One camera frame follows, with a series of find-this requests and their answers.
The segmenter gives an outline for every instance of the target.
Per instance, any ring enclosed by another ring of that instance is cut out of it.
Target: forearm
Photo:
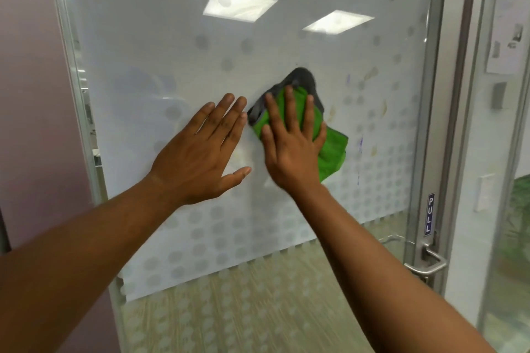
[[[176,208],[146,179],[2,257],[0,339],[6,351],[55,351]]]
[[[378,352],[493,352],[441,296],[412,276],[321,187],[293,195],[335,259],[341,286]],[[425,315],[426,310],[434,315]]]

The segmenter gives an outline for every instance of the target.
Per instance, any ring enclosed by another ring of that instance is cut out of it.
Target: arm
[[[374,350],[494,353],[471,324],[416,279],[320,184],[317,156],[325,142],[325,125],[313,142],[312,96],[306,103],[302,130],[292,89],[286,90],[287,128],[271,95],[267,104],[271,126],[262,130],[267,169],[293,197],[320,239]]]
[[[222,177],[247,101],[210,102],[119,196],[0,258],[0,340],[9,352],[52,352],[148,237],[176,209],[216,198],[250,172]]]

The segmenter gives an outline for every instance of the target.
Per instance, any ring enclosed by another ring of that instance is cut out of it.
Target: finger
[[[315,125],[314,97],[308,95],[305,101],[304,125],[302,133],[308,141],[313,141],[313,128]]]
[[[222,117],[225,115],[232,102],[234,102],[234,95],[231,93],[226,94],[217,104],[214,111],[208,116],[197,134],[204,138],[209,138],[221,122]]]
[[[275,137],[280,137],[287,134],[285,125],[283,125],[282,118],[280,116],[280,110],[274,100],[274,97],[270,92],[265,95],[265,102],[267,103],[267,110],[269,111],[269,122],[272,132]]]
[[[228,163],[232,153],[234,152],[235,147],[239,143],[241,133],[245,128],[245,124],[247,124],[247,114],[246,112],[243,112],[239,114],[238,119],[232,127],[232,130],[230,131],[228,136],[226,136],[225,141],[221,145],[221,152],[224,157],[224,165]]]
[[[186,124],[182,131],[190,134],[195,134],[200,129],[202,123],[204,123],[208,115],[211,114],[211,112],[214,110],[214,108],[215,103],[208,102],[206,105],[200,108],[197,113],[195,113],[195,115],[191,118],[189,123]]]
[[[247,166],[245,168],[236,170],[231,175],[226,175],[226,176],[221,177],[217,195],[221,196],[222,194],[226,193],[229,189],[234,188],[235,186],[238,186],[239,184],[241,184],[243,179],[247,177],[251,171],[252,171],[252,168]]]
[[[232,130],[232,127],[234,127],[237,118],[241,115],[241,112],[243,111],[245,106],[247,106],[247,99],[245,97],[237,98],[237,101],[235,101],[234,106],[232,106],[230,111],[225,115],[225,117],[222,118],[221,122],[219,123],[219,126],[217,126],[214,131],[214,134],[212,134],[211,137],[219,140],[219,142],[222,143],[222,141],[226,138],[226,136],[228,136],[228,134]]]
[[[261,142],[265,150],[265,162],[276,162],[276,144],[274,136],[268,124],[261,129]]]
[[[296,117],[296,100],[293,92],[293,87],[288,85],[285,87],[285,124],[290,133],[300,131],[300,124]]]
[[[317,152],[320,153],[320,150],[324,146],[324,143],[326,142],[326,137],[328,135],[328,125],[326,122],[322,122],[320,125],[320,132],[319,135],[315,138],[315,141],[313,142],[313,145]]]

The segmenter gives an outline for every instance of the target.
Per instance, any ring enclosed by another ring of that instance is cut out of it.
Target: green cloth
[[[304,121],[304,111],[305,103],[308,97],[308,93],[302,87],[297,87],[293,89],[293,94],[296,101],[296,116],[298,117],[298,122],[302,126]],[[280,110],[280,116],[282,121],[285,123],[285,89],[282,89],[278,96],[276,97],[276,103]],[[323,120],[322,112],[315,106],[315,125],[313,129],[313,140],[318,136],[320,131],[320,126]],[[261,138],[261,129],[265,124],[269,123],[269,112],[265,111],[260,117],[259,121],[252,126],[254,132]],[[328,134],[326,137],[326,142],[322,147],[319,154],[319,173],[320,181],[328,178],[337,172],[344,159],[346,158],[346,146],[348,145],[348,137],[338,131],[328,127]]]

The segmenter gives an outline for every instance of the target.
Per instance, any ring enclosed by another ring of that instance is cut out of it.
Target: cleaning rag
[[[314,97],[315,124],[313,128],[313,139],[320,131],[324,115],[324,106],[316,93],[316,82],[313,74],[308,69],[297,68],[293,70],[282,82],[267,90],[248,111],[248,124],[253,128],[255,134],[261,137],[261,129],[269,123],[269,113],[265,103],[265,94],[270,92],[278,104],[280,116],[285,123],[285,87],[293,86],[293,94],[296,101],[296,115],[298,122],[303,124],[305,103],[308,95]],[[346,158],[346,146],[348,137],[337,130],[328,127],[326,142],[324,143],[318,157],[320,181],[337,172]]]

